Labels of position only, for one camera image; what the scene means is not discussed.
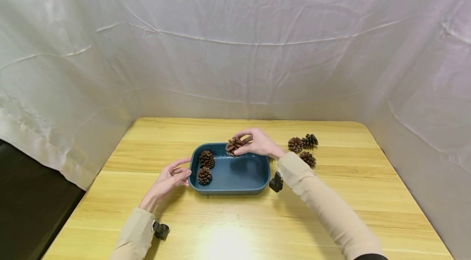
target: beige sleeve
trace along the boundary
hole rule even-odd
[[[121,229],[109,260],[143,260],[151,246],[154,219],[154,214],[134,208]]]
[[[294,152],[278,161],[284,183],[317,215],[347,260],[365,254],[384,255],[379,241],[365,223],[332,189],[326,186]]]

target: blue plastic tray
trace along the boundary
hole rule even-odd
[[[207,185],[199,184],[196,178],[200,169],[198,157],[202,151],[213,153],[215,161],[211,169],[213,179]],[[190,186],[201,195],[256,195],[270,180],[267,156],[244,154],[232,157],[226,153],[226,143],[205,143],[196,148],[190,170]]]

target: black clip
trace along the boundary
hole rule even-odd
[[[154,235],[156,238],[160,238],[165,241],[165,239],[168,236],[168,233],[170,232],[170,228],[166,224],[160,224],[157,222],[157,220],[154,221],[154,224],[152,224],[152,229],[154,230]]]
[[[270,183],[268,183],[268,185],[276,193],[283,189],[283,177],[281,177],[281,174],[278,171],[275,173],[275,177],[270,180]]]

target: brown pine cone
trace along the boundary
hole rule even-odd
[[[214,156],[210,151],[202,151],[198,157],[201,167],[214,167]]]
[[[311,168],[316,167],[316,158],[310,152],[302,152],[299,157]]]
[[[314,146],[319,144],[314,134],[306,134],[306,137],[301,140],[303,141],[303,147],[306,149],[313,149]]]
[[[300,152],[303,149],[303,141],[299,137],[288,140],[288,149],[292,152]]]
[[[233,137],[226,145],[226,152],[228,155],[235,156],[234,151],[241,148],[244,144],[238,137]]]
[[[210,183],[211,179],[213,178],[211,174],[211,170],[208,167],[203,167],[198,171],[198,182],[202,185],[206,185]]]

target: wood grain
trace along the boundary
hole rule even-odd
[[[107,259],[123,223],[165,165],[202,143],[260,127],[286,148],[314,133],[316,174],[378,236],[389,259],[453,259],[365,126],[353,122],[140,118],[43,259]],[[276,163],[271,165],[272,176]],[[343,259],[294,193],[198,195],[178,188],[155,211],[171,228],[146,259]]]

